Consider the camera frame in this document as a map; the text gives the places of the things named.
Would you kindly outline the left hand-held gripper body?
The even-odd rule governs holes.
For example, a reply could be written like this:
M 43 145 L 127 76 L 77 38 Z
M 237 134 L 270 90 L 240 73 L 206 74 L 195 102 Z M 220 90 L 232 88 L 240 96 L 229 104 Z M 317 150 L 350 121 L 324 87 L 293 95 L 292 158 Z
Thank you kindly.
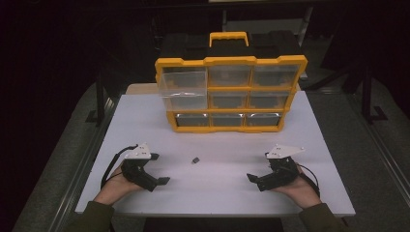
M 158 179 L 148 174 L 144 166 L 151 160 L 151 152 L 146 143 L 136 146 L 125 154 L 122 163 L 123 176 L 132 183 L 153 191 L 157 186 Z

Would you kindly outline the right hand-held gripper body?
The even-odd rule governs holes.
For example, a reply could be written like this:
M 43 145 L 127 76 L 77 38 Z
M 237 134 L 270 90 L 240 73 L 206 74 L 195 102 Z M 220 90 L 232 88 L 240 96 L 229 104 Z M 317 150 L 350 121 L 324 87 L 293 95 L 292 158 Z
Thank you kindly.
M 257 184 L 260 191 L 275 189 L 292 183 L 299 174 L 296 162 L 293 156 L 301 154 L 306 149 L 304 147 L 295 147 L 276 144 L 271 153 L 272 159 L 269 159 L 272 172 L 259 178 Z

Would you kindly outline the large clear plastic drawer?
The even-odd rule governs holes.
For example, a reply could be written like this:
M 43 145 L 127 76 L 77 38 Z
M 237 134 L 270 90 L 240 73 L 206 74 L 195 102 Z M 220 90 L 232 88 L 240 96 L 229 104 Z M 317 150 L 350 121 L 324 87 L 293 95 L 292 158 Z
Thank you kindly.
M 207 72 L 163 73 L 159 93 L 167 111 L 206 109 Z

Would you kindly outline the person's right hand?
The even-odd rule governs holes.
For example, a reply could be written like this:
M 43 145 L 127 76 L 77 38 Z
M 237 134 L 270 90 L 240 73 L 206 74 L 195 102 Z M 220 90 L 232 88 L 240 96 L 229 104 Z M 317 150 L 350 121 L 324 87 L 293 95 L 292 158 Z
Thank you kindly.
M 304 173 L 303 169 L 300 166 L 297 168 L 299 175 L 292 183 L 273 188 L 273 191 L 286 195 L 303 210 L 321 204 L 322 201 L 313 187 L 301 177 Z

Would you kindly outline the person's left hand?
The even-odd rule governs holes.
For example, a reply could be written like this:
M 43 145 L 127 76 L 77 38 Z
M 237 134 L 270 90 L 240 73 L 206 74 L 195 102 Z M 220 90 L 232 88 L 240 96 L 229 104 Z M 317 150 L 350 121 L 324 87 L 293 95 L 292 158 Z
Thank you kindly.
M 129 182 L 122 174 L 122 165 L 119 165 L 94 198 L 95 202 L 112 206 L 129 193 L 142 190 L 142 187 Z

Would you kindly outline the light wooden table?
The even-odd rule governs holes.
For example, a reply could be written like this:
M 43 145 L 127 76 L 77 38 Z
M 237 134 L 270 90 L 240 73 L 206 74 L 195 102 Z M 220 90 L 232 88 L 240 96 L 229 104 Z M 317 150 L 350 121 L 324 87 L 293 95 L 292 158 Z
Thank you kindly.
M 156 83 L 134 83 L 126 90 L 127 95 L 157 94 L 158 92 L 159 89 Z

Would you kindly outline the black metal stand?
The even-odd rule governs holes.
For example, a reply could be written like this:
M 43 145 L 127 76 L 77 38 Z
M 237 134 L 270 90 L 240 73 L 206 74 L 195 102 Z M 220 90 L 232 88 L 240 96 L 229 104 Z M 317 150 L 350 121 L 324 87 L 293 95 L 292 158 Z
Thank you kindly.
M 99 127 L 107 116 L 108 102 L 110 101 L 107 87 L 107 73 L 99 71 L 96 76 L 96 108 L 91 110 L 86 118 L 87 123 L 95 123 Z
M 388 119 L 380 106 L 371 104 L 372 75 L 368 65 L 364 67 L 362 84 L 362 115 L 372 125 L 374 121 L 386 121 Z

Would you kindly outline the set of small clear drawers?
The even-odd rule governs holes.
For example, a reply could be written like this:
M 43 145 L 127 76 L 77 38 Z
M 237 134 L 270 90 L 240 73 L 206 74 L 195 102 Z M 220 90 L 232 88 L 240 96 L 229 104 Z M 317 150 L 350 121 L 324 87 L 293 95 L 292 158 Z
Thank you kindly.
M 296 95 L 298 64 L 213 66 L 205 107 L 168 115 L 177 131 L 280 131 Z

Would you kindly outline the yellow and black drawer organizer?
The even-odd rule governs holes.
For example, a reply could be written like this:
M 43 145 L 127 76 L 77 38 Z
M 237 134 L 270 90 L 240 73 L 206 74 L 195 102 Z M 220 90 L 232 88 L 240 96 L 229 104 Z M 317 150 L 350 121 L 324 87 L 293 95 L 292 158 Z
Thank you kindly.
M 206 71 L 213 66 L 274 66 L 298 64 L 300 77 L 308 59 L 290 31 L 273 31 L 266 34 L 247 32 L 214 32 L 210 35 L 170 34 L 164 38 L 161 54 L 155 63 L 156 81 L 163 73 Z M 171 128 L 173 123 L 166 111 Z

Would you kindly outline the aluminium rail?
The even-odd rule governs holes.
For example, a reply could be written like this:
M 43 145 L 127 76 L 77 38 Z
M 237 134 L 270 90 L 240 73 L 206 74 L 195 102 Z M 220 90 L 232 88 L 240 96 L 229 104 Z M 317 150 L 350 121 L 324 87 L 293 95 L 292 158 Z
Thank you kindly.
M 102 120 L 82 122 L 71 119 L 56 148 L 51 167 L 60 181 L 61 197 L 46 232 L 61 232 L 74 215 L 76 204 L 91 173 L 95 158 L 116 109 L 116 99 L 96 100 L 96 110 L 102 110 Z
M 364 125 L 367 133 L 369 134 L 374 145 L 379 151 L 381 160 L 383 161 L 385 167 L 387 168 L 387 171 L 391 175 L 400 194 L 410 203 L 410 181 L 405 177 L 402 169 L 399 167 L 396 160 L 392 156 L 391 151 L 382 140 L 380 133 L 376 130 L 372 122 L 363 115 L 361 110 L 362 105 L 356 100 L 354 96 L 348 95 L 347 99 L 353 111 L 358 116 L 359 121 Z

